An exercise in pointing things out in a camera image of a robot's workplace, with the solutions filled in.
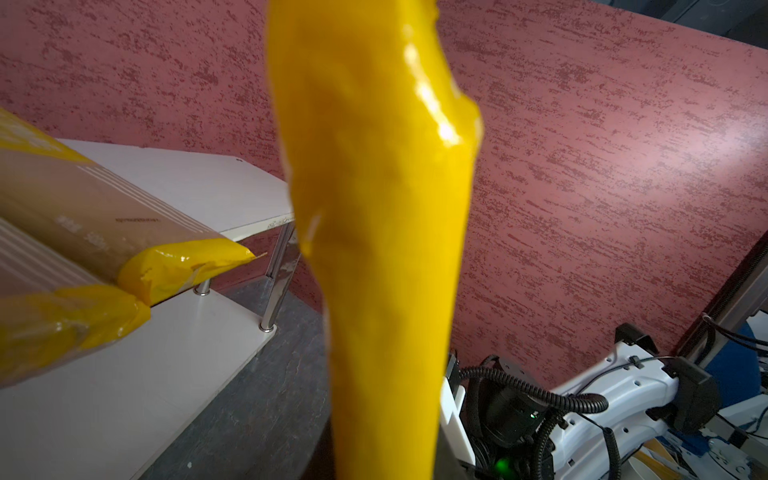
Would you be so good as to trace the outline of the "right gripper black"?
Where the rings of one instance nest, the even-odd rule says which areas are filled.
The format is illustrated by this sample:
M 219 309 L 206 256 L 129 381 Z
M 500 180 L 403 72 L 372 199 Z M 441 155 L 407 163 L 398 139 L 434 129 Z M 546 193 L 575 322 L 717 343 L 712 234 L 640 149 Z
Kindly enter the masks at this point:
M 463 393 L 459 419 L 475 460 L 459 465 L 468 479 L 533 479 L 538 430 L 550 408 L 519 390 L 487 378 L 462 380 L 455 354 L 446 369 L 454 394 Z

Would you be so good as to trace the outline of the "yellow spaghetti pack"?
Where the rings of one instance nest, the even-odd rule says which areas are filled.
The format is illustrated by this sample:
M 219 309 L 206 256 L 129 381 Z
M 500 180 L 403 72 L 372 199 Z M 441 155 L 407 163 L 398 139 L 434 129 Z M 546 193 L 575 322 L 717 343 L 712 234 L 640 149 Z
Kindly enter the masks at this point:
M 1 215 L 147 305 L 255 258 L 8 111 Z
M 1 221 L 1 386 L 41 375 L 145 324 L 150 308 Z
M 273 1 L 267 63 L 324 297 L 336 475 L 428 479 L 475 159 L 432 1 Z

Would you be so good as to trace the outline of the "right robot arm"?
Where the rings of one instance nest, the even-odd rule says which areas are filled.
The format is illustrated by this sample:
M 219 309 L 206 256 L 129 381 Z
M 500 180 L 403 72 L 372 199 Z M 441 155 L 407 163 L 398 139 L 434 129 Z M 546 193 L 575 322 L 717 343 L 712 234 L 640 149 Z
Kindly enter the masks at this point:
M 437 478 L 763 479 L 767 475 L 767 318 L 717 326 L 700 366 L 660 355 L 620 325 L 597 364 L 554 390 L 496 355 L 448 361 Z

